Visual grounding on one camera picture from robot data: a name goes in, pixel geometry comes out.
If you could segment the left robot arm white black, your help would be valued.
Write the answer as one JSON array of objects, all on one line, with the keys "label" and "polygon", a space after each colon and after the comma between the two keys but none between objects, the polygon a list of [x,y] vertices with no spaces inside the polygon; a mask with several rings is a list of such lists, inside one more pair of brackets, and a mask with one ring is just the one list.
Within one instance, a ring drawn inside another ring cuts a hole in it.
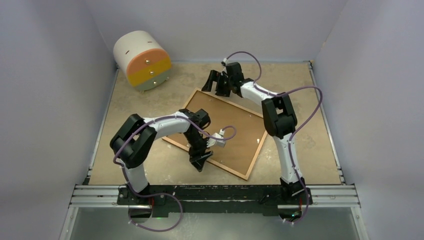
[{"label": "left robot arm white black", "polygon": [[189,162],[201,172],[206,160],[213,155],[208,145],[209,137],[200,132],[210,122],[203,109],[192,112],[183,108],[157,118],[142,118],[136,113],[130,115],[109,143],[114,153],[113,163],[122,168],[126,185],[131,188],[130,199],[138,205],[148,201],[150,184],[144,161],[154,141],[162,137],[183,134],[189,144]]}]

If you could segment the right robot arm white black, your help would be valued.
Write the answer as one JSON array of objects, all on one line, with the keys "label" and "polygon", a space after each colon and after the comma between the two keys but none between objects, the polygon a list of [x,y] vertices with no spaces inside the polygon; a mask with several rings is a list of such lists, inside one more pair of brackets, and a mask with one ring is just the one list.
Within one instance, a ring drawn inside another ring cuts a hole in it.
[{"label": "right robot arm white black", "polygon": [[238,62],[228,63],[223,71],[211,70],[203,92],[211,92],[216,83],[215,94],[229,97],[231,93],[251,100],[261,107],[264,128],[277,147],[281,166],[280,196],[288,204],[294,203],[305,190],[305,180],[299,169],[294,144],[294,134],[298,124],[297,116],[288,95],[267,90],[245,78]]}]

